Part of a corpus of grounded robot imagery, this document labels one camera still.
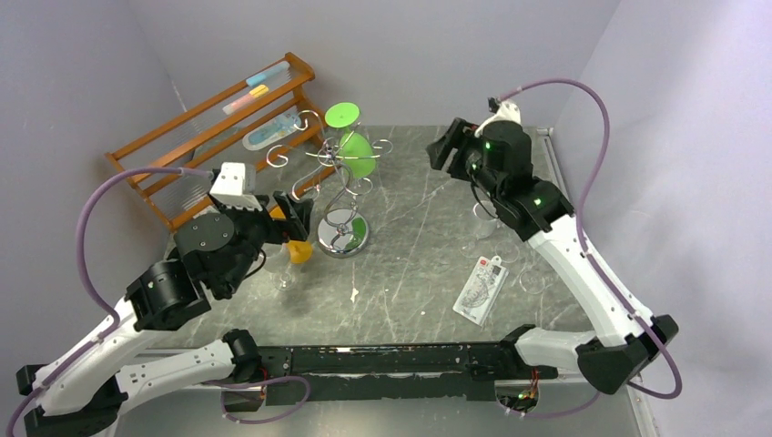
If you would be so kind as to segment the green plastic wine glass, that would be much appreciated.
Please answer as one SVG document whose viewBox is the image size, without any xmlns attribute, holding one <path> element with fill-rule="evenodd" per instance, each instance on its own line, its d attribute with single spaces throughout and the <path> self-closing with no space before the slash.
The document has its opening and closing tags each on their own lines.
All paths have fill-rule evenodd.
<svg viewBox="0 0 772 437">
<path fill-rule="evenodd" d="M 355 178 L 366 178 L 376 168 L 373 148 L 368 139 L 356 131 L 361 111 L 352 102 L 340 102 L 331 106 L 324 120 L 329 127 L 340 133 L 338 156 L 352 170 Z"/>
</svg>

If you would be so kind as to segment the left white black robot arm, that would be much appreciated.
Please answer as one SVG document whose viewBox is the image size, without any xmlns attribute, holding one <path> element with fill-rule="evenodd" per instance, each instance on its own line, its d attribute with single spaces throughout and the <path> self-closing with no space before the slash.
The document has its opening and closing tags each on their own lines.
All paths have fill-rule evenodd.
<svg viewBox="0 0 772 437">
<path fill-rule="evenodd" d="M 279 218 L 267 198 L 254 208 L 219 204 L 175 233 L 167 259 L 127 286 L 106 318 L 74 348 L 47 365 L 16 374 L 24 401 L 15 413 L 30 436 L 93 436 L 124 413 L 156 397 L 199 383 L 241 385 L 265 381 L 259 347 L 244 329 L 196 350 L 144 364 L 145 348 L 207 313 L 214 301 L 232 298 L 254 273 L 266 245 L 304 241 L 314 203 L 277 191 Z"/>
</svg>

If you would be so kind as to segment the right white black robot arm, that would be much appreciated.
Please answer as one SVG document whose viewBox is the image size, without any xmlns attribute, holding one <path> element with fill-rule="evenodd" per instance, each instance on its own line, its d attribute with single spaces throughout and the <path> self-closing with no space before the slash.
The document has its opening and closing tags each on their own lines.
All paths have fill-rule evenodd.
<svg viewBox="0 0 772 437">
<path fill-rule="evenodd" d="M 611 274 L 596 271 L 601 260 L 579 237 L 574 207 L 554 183 L 534 175 L 532 141 L 518 123 L 476 126 L 456 118 L 426 152 L 432 169 L 488 197 L 495 216 L 548 262 L 592 324 L 586 332 L 513 331 L 500 354 L 506 374 L 520 378 L 540 366 L 577 371 L 599 392 L 614 394 L 678 333 L 671 316 L 653 315 Z"/>
</svg>

